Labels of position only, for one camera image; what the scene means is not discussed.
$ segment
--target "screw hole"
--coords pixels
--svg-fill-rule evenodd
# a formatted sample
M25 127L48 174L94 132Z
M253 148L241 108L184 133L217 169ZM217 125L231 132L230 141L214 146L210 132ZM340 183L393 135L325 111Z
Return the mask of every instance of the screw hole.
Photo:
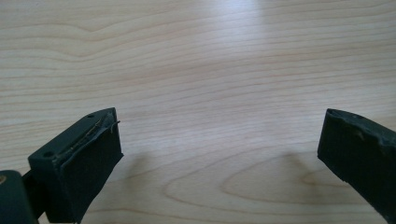
M6 182L7 177L5 175L0 175L0 185Z
M43 155L44 157L48 158L48 157L52 157L53 156L53 152L46 152Z

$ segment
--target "wooden table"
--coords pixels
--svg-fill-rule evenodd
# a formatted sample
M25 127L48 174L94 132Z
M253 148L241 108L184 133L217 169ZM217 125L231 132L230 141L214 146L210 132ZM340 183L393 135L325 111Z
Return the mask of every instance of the wooden table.
M84 224L385 223L316 150L328 107L396 129L395 10L1 1L0 170L115 106L125 156Z

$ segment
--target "light wooden surface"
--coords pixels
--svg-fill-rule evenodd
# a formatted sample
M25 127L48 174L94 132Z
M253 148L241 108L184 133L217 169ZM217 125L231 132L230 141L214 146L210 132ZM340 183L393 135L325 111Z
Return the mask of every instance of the light wooden surface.
M396 129L395 27L389 0L1 1L0 169L115 106L83 224L385 223L316 150L328 107Z

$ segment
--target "wood grain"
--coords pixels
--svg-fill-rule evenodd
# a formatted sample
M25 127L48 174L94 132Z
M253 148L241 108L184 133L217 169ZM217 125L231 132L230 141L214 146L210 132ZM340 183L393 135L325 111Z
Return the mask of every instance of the wood grain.
M1 1L0 169L115 106L83 223L385 223L317 159L326 108L396 129L390 0ZM48 223L45 217L41 223Z

